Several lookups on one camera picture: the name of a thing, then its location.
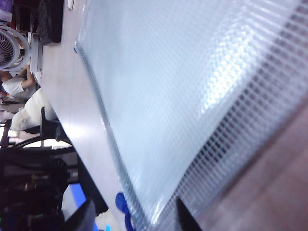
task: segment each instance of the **fan grille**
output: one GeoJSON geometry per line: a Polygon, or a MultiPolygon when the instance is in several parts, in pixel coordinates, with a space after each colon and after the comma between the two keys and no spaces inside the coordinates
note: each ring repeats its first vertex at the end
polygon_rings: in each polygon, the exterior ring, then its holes
{"type": "Polygon", "coordinates": [[[14,58],[14,48],[9,39],[0,34],[0,65],[4,66],[14,58]]]}

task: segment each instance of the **grid pattern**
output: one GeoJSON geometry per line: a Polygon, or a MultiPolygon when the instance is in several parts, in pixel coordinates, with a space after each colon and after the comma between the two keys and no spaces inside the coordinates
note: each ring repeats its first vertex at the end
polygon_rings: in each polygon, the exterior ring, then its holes
{"type": "MultiPolygon", "coordinates": [[[[206,58],[202,57],[204,58],[202,61],[198,60],[200,65],[204,64],[206,67],[205,78],[210,76],[209,78],[213,79],[208,87],[217,88],[218,91],[226,86],[227,90],[231,88],[230,92],[235,87],[232,86],[232,78],[239,76],[242,71],[245,71],[242,78],[249,81],[242,82],[244,90],[232,103],[219,125],[189,165],[168,204],[160,213],[157,222],[154,223],[148,219],[136,196],[132,179],[123,163],[109,124],[102,92],[91,66],[91,57],[89,58],[83,50],[82,42],[88,23],[87,18],[84,18],[81,27],[82,33],[77,41],[77,50],[92,76],[91,80],[101,103],[110,143],[114,147],[115,162],[124,193],[138,231],[178,230],[174,200],[176,196],[182,198],[197,220],[200,219],[201,213],[211,201],[236,177],[241,168],[268,138],[292,116],[293,111],[308,95],[306,65],[308,59],[308,3],[306,0],[284,0],[282,2],[278,0],[232,0],[228,2],[221,0],[219,7],[211,5],[211,1],[207,3],[203,1],[203,4],[209,4],[208,13],[216,11],[217,14],[223,13],[224,15],[220,17],[221,21],[216,23],[215,27],[212,26],[214,23],[211,23],[210,18],[208,18],[207,25],[195,25],[195,33],[203,30],[211,32],[208,34],[210,38],[207,38],[211,46],[206,51],[210,55],[206,58]],[[238,46],[238,53],[228,53],[234,49],[232,46],[236,44],[242,45],[238,46]],[[225,77],[221,78],[221,74],[226,72],[225,77]]],[[[144,5],[140,7],[144,8],[141,12],[147,10],[144,5]]],[[[201,93],[207,91],[204,86],[198,90],[201,93]]],[[[229,92],[224,95],[223,100],[230,100],[229,92]]],[[[208,110],[209,105],[219,100],[221,95],[211,95],[211,97],[201,99],[205,101],[201,113],[208,110]]]]}
{"type": "Polygon", "coordinates": [[[176,196],[184,200],[196,219],[202,219],[202,211],[301,105],[308,93],[307,35],[305,0],[279,33],[253,80],[188,168],[161,215],[161,224],[153,230],[176,230],[178,224],[170,222],[176,213],[176,196]]]}

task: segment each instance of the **person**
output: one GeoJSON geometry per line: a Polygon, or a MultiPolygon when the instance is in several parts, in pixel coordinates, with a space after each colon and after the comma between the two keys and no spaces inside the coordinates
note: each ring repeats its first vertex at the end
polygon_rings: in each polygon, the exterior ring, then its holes
{"type": "Polygon", "coordinates": [[[15,98],[28,100],[37,90],[30,65],[14,77],[8,71],[0,71],[0,80],[4,90],[15,98]]]}

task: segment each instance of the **person's arm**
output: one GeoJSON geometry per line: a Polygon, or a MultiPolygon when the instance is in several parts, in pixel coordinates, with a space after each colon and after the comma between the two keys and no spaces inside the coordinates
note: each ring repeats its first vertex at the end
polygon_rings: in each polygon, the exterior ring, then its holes
{"type": "Polygon", "coordinates": [[[21,72],[19,73],[19,75],[22,75],[23,77],[26,77],[27,76],[27,67],[25,66],[21,72]]]}
{"type": "Polygon", "coordinates": [[[24,80],[21,83],[21,86],[23,87],[24,90],[36,84],[34,76],[30,72],[30,65],[27,65],[26,70],[27,70],[27,80],[24,80]]]}

